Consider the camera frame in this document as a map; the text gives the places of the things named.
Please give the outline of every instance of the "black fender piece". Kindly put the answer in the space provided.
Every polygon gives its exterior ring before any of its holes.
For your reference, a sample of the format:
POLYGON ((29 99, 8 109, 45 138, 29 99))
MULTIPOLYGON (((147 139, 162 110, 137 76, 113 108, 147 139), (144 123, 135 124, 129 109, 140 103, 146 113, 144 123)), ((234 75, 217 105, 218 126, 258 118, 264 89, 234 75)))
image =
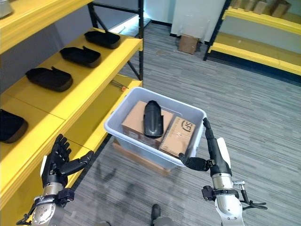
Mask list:
POLYGON ((154 100, 148 102, 144 109, 144 135, 150 138, 163 136, 163 115, 161 107, 154 100))

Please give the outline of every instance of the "black shelf post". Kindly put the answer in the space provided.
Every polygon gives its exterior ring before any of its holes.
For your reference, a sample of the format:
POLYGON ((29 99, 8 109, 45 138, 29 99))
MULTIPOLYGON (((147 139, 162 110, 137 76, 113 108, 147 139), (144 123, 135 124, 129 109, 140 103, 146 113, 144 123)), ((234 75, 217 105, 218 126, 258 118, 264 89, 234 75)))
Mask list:
POLYGON ((214 41, 215 41, 215 38, 216 38, 216 36, 217 36, 217 34, 218 34, 218 31, 220 30, 220 27, 221 27, 221 25, 222 25, 222 16, 224 15, 226 9, 229 7, 230 3, 231 3, 231 0, 226 0, 226 1, 225 1, 225 4, 224 4, 224 6, 223 6, 223 8, 222 8, 220 17, 218 18, 218 21, 217 21, 217 23, 216 23, 216 26, 215 26, 214 31, 213 31, 213 33, 212 33, 212 36, 211 36, 211 38, 210 38, 209 44, 208 44, 208 46, 207 46, 207 51, 206 51, 205 56, 204 56, 204 58, 203 58, 204 61, 207 60, 207 57, 208 57, 208 55, 209 55, 208 50, 210 49, 210 47, 213 45, 213 43, 214 43, 214 41))

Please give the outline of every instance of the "yellow shelf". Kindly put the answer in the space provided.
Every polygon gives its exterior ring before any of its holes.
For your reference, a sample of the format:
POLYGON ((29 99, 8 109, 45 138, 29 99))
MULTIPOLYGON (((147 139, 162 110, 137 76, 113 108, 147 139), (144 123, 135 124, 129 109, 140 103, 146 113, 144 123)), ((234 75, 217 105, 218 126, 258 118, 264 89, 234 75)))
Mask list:
MULTIPOLYGON (((70 159, 77 159, 85 155, 89 150, 68 140, 72 152, 70 159)), ((43 193, 42 179, 40 177, 40 167, 42 158, 36 164, 35 169, 30 173, 27 179, 21 183, 19 189, 10 197, 7 204, 0 212, 0 225, 10 226, 15 225, 25 213, 28 212, 33 204, 33 198, 43 193)), ((78 177, 79 173, 68 177, 68 187, 72 186, 78 177)))
POLYGON ((220 32, 211 50, 301 75, 301 54, 220 32))
MULTIPOLYGON (((112 50, 88 43, 82 35, 68 46, 83 45, 101 52, 102 62, 97 68, 85 68, 68 62, 60 53, 54 54, 39 66, 54 66, 70 73, 73 84, 67 91, 59 93, 39 87, 24 76, 1 95, 1 107, 25 118, 29 122, 29 129, 18 142, 10 145, 1 143, 0 165, 5 170, 1 171, 0 209, 19 189, 42 156, 49 153, 56 136, 66 133, 141 48, 142 40, 121 36, 121 45, 112 50)), ((73 175, 70 183, 78 175, 73 175)))
POLYGON ((47 151, 45 141, 63 124, 62 119, 5 94, 1 108, 23 117, 28 129, 17 142, 0 143, 0 209, 41 161, 47 151))
POLYGON ((109 84, 66 132, 68 139, 96 151, 107 135, 103 127, 104 122, 129 93, 131 88, 142 85, 142 81, 123 75, 116 75, 114 80, 129 89, 121 91, 119 87, 109 84))
POLYGON ((0 54, 59 20, 92 2, 91 0, 14 0, 14 12, 0 20, 0 54))
POLYGON ((301 35, 301 16, 299 15, 286 13, 283 18, 277 18, 270 16, 269 8, 266 8, 264 13, 259 15, 252 11, 245 12, 242 8, 236 9, 229 7, 225 11, 223 19, 225 19, 226 16, 252 21, 258 24, 275 27, 277 29, 301 35))
POLYGON ((24 76, 9 88, 6 93, 61 119, 74 122, 141 45, 141 39, 121 35, 120 46, 117 49, 108 49, 87 42, 84 35, 81 35, 67 47, 82 48, 82 46, 86 46, 100 52, 102 62, 97 68, 87 68, 66 61, 58 52, 38 67, 51 68, 51 66, 54 66, 57 69, 70 73, 73 78, 73 84, 67 91, 60 93, 45 89, 29 82, 24 76))

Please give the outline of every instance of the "person's leg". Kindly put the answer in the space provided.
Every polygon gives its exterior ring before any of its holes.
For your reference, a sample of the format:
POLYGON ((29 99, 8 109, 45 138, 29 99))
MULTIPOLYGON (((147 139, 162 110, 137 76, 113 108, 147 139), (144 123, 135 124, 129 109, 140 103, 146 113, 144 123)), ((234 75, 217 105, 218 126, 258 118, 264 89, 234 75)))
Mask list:
POLYGON ((173 221, 167 217, 161 217, 161 208, 154 204, 151 208, 151 226, 174 226, 173 221))

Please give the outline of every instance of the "small cardboard box on floor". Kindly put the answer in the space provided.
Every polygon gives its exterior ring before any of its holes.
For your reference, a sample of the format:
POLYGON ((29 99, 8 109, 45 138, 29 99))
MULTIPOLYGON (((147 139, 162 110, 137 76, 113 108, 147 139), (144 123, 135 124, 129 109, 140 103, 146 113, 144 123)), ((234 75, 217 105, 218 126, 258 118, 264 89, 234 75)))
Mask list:
POLYGON ((163 115, 163 136, 156 139, 149 138, 144 135, 143 126, 143 116, 146 105, 146 102, 139 101, 133 107, 133 109, 127 115, 126 119, 121 124, 123 133, 135 140, 139 140, 142 143, 145 143, 153 148, 159 149, 159 146, 174 114, 165 110, 161 110, 161 114, 163 115))
POLYGON ((176 158, 179 158, 179 153, 185 154, 195 126, 190 121, 176 117, 164 137, 160 150, 176 158))

